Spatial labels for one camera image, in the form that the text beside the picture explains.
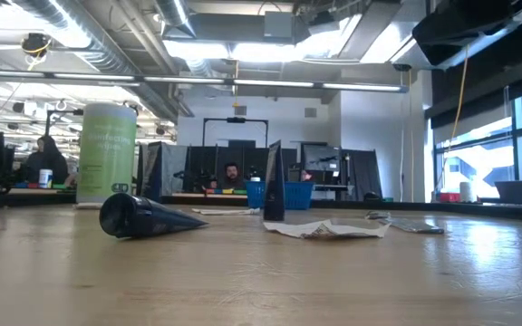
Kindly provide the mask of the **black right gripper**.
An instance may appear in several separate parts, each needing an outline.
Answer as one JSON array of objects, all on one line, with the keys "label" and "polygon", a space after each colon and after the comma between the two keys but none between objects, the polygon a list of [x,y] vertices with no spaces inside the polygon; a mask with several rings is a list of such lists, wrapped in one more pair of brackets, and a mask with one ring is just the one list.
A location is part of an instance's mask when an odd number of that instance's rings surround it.
[{"label": "black right gripper", "polygon": [[413,29],[412,37],[431,65],[437,66],[478,36],[479,3],[443,0]]}]

